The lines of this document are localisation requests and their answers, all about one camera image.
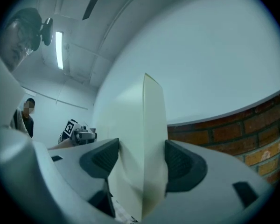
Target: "fluorescent light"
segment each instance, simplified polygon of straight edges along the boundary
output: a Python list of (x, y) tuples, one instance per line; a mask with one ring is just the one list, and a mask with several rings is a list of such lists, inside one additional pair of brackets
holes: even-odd
[(62, 32), (56, 32), (55, 34), (55, 45), (56, 45), (56, 57), (59, 69), (63, 70), (62, 60)]

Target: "man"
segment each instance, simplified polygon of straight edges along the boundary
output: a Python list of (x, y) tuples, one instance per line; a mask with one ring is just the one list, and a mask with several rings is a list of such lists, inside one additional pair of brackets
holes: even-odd
[[(16, 12), (3, 26), (0, 31), (0, 57), (10, 72), (38, 49), (41, 26), (41, 16), (31, 7)], [(10, 126), (28, 134), (19, 109), (14, 113)]]
[(30, 113), (34, 110), (35, 101), (32, 98), (27, 99), (24, 104), (24, 109), (22, 111), (22, 118), (28, 131), (29, 136), (33, 137), (33, 119), (30, 116)]

